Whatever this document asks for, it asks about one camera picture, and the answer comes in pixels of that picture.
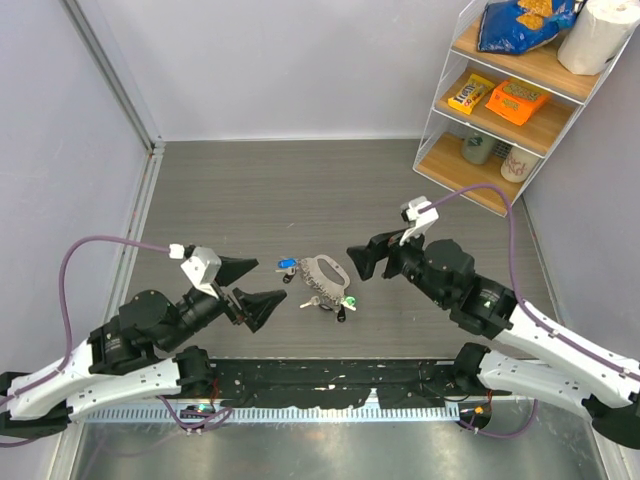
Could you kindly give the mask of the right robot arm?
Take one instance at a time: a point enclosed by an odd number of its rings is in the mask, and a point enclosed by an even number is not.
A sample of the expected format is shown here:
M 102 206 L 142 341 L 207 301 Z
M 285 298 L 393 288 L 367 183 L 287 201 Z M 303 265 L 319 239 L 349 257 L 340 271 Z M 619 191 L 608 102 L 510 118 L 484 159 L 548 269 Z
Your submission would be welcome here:
M 583 419 L 605 438 L 639 446 L 639 363 L 607 350 L 521 301 L 475 271 L 475 260 L 451 239 L 403 241 L 399 231 L 348 248 L 362 280 L 384 261 L 384 278 L 405 277 L 461 329 L 537 358 L 528 364 L 467 343 L 452 380 L 466 394 L 505 391 L 553 404 Z

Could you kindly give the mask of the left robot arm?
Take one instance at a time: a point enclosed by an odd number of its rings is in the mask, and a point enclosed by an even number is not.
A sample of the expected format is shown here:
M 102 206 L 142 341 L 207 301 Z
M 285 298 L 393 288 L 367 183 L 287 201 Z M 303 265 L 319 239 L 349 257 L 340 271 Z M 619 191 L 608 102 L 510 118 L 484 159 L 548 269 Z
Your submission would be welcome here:
M 2 435 L 36 440 L 110 405 L 211 393 L 215 374 L 207 351 L 185 343 L 220 316 L 252 332 L 264 326 L 287 294 L 234 287 L 257 264 L 196 248 L 181 264 L 191 287 L 177 303 L 154 289 L 139 292 L 74 348 L 65 366 L 3 373 Z

